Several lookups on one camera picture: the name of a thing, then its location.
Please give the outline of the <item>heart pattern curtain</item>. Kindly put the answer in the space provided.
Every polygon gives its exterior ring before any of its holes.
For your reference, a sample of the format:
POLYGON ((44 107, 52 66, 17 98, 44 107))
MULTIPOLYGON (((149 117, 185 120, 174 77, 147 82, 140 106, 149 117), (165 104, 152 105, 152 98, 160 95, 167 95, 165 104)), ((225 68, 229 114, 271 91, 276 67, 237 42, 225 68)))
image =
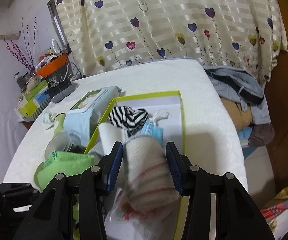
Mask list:
POLYGON ((288 49, 277 0, 55 0, 85 75, 189 57, 232 66, 259 83, 288 49))

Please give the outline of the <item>colourful quilt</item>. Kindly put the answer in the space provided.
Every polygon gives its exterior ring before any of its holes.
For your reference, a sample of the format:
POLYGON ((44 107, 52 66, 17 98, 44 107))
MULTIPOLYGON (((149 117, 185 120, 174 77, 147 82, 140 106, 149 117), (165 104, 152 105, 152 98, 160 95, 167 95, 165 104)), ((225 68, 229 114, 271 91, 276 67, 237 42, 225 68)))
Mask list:
POLYGON ((268 223, 275 239, 282 239, 288 232, 288 187, 269 201, 261 213, 268 223))

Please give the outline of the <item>striped storage tray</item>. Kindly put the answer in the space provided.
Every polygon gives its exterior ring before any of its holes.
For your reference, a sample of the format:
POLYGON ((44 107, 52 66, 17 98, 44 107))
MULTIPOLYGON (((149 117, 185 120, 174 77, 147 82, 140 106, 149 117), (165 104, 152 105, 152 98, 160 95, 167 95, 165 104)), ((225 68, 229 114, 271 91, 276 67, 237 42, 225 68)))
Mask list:
POLYGON ((51 100, 46 99, 41 105, 37 106, 34 100, 28 102, 24 107, 19 108, 25 122, 35 121, 41 112, 49 105, 51 100))

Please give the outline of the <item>clear round lidded container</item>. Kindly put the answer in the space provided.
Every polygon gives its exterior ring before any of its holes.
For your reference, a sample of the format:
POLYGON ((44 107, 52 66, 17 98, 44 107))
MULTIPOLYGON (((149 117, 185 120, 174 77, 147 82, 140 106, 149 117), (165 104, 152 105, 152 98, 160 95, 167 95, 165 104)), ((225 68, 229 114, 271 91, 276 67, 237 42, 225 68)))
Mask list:
POLYGON ((53 152, 84 153, 85 148, 81 145, 79 137, 72 133, 60 132, 48 143, 44 153, 45 159, 53 152))

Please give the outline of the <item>pink white sock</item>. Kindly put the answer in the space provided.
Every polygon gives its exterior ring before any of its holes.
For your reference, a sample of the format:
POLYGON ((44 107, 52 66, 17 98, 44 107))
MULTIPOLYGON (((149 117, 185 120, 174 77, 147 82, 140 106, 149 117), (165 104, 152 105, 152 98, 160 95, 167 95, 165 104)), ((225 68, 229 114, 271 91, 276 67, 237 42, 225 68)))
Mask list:
POLYGON ((125 191, 130 206, 147 212, 179 199, 164 149, 156 139, 139 134, 123 145, 125 191))

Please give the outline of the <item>white towel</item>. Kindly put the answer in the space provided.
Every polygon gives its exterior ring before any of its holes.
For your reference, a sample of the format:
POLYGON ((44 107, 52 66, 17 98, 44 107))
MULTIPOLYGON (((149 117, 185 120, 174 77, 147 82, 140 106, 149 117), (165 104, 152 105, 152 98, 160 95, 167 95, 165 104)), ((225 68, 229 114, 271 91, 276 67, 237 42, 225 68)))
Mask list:
POLYGON ((107 122, 101 123, 98 126, 98 131, 104 155, 110 154, 116 141, 123 144, 128 139, 126 129, 116 127, 107 122))

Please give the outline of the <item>blue tissue pack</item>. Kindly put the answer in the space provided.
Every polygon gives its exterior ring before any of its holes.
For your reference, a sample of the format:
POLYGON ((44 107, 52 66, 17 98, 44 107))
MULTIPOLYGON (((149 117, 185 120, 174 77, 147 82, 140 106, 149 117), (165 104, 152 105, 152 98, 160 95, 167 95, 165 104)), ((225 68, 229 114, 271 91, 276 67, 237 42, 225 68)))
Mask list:
POLYGON ((45 94, 44 92, 38 93, 34 98, 33 98, 33 103, 37 106, 40 107, 43 103, 49 103, 50 102, 50 97, 48 94, 45 94))

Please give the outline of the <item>white small sock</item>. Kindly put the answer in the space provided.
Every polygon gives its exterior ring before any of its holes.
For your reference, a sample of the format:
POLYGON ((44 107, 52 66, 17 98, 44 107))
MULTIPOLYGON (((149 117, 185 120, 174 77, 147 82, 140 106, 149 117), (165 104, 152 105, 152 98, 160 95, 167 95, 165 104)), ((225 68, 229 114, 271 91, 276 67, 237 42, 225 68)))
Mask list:
POLYGON ((46 130, 54 126, 57 115, 58 115, 57 113, 52 113, 50 111, 46 111, 43 114, 42 123, 46 127, 46 130))

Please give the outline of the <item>black grey VR headset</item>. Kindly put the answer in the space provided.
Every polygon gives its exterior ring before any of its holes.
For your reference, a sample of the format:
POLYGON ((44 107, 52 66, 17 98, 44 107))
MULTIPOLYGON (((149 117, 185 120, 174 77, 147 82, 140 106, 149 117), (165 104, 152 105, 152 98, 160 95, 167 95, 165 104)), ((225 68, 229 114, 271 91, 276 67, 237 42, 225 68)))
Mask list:
POLYGON ((53 103, 61 102, 65 97, 75 91, 77 85, 69 79, 62 82, 50 81, 47 85, 45 94, 48 95, 53 103))

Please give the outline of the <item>wet wipes pack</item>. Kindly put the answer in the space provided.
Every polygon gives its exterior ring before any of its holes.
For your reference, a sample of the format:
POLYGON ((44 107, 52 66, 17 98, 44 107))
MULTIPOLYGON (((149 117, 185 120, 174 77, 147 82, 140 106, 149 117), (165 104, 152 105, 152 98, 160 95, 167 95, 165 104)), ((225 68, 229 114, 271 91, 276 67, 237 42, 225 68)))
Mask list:
POLYGON ((117 86, 87 92, 66 114, 64 131, 77 138, 82 147, 87 147, 105 110, 120 92, 117 86))

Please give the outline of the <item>blue face mask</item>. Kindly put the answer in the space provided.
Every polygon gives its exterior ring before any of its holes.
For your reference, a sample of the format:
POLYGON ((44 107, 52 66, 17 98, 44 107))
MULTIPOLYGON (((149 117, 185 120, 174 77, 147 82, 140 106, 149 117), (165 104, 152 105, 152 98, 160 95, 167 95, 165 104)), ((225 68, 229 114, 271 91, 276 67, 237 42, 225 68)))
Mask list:
POLYGON ((148 118, 140 130, 140 134, 154 138, 162 146, 164 129, 158 125, 158 122, 169 118, 169 116, 170 114, 165 108, 160 109, 152 117, 148 118))

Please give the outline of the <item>green microfiber cloth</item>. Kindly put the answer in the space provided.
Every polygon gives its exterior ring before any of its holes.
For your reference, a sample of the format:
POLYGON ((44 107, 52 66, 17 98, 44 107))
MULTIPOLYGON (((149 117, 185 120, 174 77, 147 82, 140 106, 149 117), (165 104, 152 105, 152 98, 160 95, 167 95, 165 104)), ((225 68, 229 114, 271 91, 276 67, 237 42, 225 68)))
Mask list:
POLYGON ((93 155, 53 151, 45 162, 37 167, 34 183, 43 191, 56 174, 63 173, 67 177, 81 174, 95 165, 95 160, 93 155))

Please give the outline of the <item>white bed cover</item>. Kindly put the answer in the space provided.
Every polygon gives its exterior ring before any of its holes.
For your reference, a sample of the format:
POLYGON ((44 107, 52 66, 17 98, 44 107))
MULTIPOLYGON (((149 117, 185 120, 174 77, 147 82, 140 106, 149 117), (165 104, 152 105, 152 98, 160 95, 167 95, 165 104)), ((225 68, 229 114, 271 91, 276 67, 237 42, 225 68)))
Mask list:
POLYGON ((178 91, 184 116, 184 153, 209 173, 232 172, 247 185, 244 156, 237 132, 203 67, 195 60, 162 60, 120 68, 77 81, 76 90, 52 113, 67 112, 87 92, 117 86, 125 96, 178 91))

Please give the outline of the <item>black white striped sock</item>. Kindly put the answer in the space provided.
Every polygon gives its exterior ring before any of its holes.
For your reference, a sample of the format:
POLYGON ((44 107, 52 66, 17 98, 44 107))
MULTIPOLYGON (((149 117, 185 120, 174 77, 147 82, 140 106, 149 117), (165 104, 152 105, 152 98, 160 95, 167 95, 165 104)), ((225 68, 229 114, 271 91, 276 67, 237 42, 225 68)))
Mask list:
POLYGON ((116 106, 108 115, 109 122, 119 128, 124 128, 128 136, 136 134, 148 120, 149 113, 143 109, 132 109, 127 106, 116 106))

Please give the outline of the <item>purple decorative twigs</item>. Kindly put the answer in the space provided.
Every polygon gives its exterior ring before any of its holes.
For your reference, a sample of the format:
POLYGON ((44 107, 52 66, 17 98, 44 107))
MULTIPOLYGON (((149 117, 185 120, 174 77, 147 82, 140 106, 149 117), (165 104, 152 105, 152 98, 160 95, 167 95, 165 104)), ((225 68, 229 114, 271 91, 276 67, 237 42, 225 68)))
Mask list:
POLYGON ((24 25, 24 18, 21 18, 21 31, 4 38, 5 48, 15 59, 22 64, 31 75, 36 74, 34 55, 36 52, 37 38, 37 16, 34 17, 33 30, 30 25, 24 25))

